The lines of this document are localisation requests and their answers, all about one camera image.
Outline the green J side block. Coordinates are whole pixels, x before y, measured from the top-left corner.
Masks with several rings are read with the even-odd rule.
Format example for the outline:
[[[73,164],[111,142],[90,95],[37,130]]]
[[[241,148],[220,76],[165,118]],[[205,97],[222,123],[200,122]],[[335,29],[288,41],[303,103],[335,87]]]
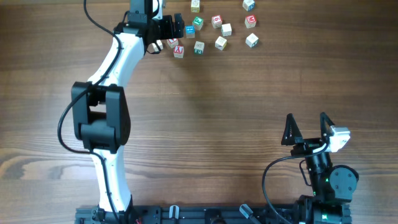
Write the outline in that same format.
[[[194,46],[194,53],[198,55],[203,55],[204,48],[205,48],[204,42],[196,41]]]

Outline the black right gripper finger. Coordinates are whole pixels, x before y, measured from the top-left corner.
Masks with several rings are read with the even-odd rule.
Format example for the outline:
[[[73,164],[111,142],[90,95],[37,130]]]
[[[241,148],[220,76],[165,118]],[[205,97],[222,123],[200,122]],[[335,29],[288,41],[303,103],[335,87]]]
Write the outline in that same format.
[[[293,146],[296,144],[303,143],[303,136],[297,126],[292,113],[289,113],[286,117],[285,129],[282,135],[281,145]]]
[[[331,126],[333,125],[334,122],[325,112],[320,113],[320,131],[322,140],[329,140],[329,137],[332,135]]]

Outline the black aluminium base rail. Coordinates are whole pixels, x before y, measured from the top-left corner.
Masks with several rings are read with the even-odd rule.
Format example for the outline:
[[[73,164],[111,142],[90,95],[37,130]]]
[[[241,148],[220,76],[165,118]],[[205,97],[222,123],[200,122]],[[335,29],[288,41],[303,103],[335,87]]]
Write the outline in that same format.
[[[212,224],[212,223],[352,223],[349,205],[327,206],[319,203],[278,204],[272,210],[270,206],[250,207],[169,207],[133,206],[126,212],[113,212],[102,208],[78,208],[75,223],[141,223],[141,224]]]

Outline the red letter M block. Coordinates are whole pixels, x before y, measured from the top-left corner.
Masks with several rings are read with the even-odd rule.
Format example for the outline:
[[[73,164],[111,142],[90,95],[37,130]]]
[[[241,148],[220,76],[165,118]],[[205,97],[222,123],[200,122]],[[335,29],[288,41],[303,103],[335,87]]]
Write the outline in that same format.
[[[245,17],[244,20],[245,26],[247,29],[253,28],[256,26],[257,23],[257,19],[255,17],[255,15],[249,15]]]

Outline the plain pale wooden block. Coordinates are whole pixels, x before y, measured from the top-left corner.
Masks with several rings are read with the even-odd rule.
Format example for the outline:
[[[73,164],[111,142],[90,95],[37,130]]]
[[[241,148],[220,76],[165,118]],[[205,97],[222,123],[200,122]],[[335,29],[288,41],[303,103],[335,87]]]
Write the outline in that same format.
[[[154,43],[152,43],[152,48],[154,49],[155,53],[160,53],[164,48],[162,41],[156,40]]]

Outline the bird picture wooden block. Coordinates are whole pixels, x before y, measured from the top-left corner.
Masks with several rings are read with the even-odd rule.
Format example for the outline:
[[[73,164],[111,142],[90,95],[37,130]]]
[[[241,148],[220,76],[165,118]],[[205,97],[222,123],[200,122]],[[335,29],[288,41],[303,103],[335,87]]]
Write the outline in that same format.
[[[258,41],[259,41],[259,38],[254,33],[252,33],[246,37],[246,44],[250,48],[253,48],[255,45],[257,45]]]

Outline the red letter Y block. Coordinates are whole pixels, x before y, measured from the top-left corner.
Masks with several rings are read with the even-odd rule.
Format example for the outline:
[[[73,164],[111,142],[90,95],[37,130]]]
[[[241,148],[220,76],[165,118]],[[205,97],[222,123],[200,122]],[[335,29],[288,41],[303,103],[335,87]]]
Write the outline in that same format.
[[[175,58],[183,58],[184,56],[184,46],[176,45],[174,47],[174,57]]]

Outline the green letter R block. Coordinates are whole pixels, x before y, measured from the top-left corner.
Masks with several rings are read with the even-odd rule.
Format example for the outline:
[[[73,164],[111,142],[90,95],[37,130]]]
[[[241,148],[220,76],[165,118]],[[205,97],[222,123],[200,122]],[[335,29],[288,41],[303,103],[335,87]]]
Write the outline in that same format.
[[[201,30],[203,27],[204,20],[201,17],[196,16],[192,22],[195,30]]]

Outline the red letter A block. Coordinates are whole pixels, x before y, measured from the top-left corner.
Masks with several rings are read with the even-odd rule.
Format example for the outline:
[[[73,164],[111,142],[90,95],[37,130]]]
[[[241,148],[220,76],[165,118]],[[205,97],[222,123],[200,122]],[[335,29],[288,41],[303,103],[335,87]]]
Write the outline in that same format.
[[[178,45],[178,39],[167,39],[167,44],[171,49]]]

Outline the red number 9 block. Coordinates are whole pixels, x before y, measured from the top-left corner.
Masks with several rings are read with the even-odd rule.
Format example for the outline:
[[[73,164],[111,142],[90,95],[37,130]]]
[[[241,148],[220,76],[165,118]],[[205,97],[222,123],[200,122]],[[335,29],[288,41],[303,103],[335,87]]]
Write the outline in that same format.
[[[211,24],[214,29],[220,28],[223,24],[223,20],[220,15],[215,15],[211,18]]]

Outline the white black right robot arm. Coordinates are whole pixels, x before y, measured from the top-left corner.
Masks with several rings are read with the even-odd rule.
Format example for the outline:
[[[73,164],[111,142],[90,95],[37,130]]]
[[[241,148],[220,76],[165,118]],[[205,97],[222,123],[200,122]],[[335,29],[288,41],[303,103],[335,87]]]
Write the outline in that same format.
[[[304,156],[313,195],[302,195],[294,203],[292,223],[352,223],[349,203],[357,188],[359,174],[346,165],[334,166],[330,154],[342,149],[350,139],[347,127],[337,126],[320,115],[319,138],[303,138],[293,114],[288,114],[281,144],[292,146],[292,156]]]

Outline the plain Z wooden block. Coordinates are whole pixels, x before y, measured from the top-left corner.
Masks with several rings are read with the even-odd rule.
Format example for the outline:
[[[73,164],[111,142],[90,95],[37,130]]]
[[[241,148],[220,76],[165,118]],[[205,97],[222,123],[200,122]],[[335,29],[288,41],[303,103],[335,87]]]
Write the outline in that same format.
[[[223,24],[221,26],[221,33],[223,37],[230,36],[232,34],[231,24]]]

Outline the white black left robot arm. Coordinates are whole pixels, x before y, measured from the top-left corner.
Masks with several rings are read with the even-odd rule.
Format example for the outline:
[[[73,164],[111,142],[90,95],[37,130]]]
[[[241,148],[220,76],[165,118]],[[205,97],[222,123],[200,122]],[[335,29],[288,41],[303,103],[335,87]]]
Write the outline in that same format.
[[[87,82],[75,82],[72,100],[60,118],[73,114],[81,154],[91,156],[99,184],[99,204],[76,210],[76,223],[140,223],[132,204],[124,170],[124,147],[131,119],[124,87],[138,64],[159,40],[179,39],[185,28],[182,15],[163,15],[163,1],[131,1],[122,21],[110,32],[113,44],[100,68]]]

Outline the blue letter H block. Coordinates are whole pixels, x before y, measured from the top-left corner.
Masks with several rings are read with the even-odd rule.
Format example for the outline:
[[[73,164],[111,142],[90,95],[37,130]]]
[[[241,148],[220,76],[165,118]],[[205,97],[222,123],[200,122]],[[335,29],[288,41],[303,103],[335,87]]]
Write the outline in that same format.
[[[194,26],[186,26],[185,27],[186,38],[191,39],[195,37],[195,27]]]

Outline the hammer picture wooden block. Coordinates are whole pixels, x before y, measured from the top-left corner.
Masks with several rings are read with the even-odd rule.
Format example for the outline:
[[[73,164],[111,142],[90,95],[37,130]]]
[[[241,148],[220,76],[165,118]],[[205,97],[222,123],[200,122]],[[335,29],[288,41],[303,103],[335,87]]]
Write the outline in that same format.
[[[215,41],[215,47],[219,50],[223,50],[226,47],[227,39],[222,36],[219,36]]]

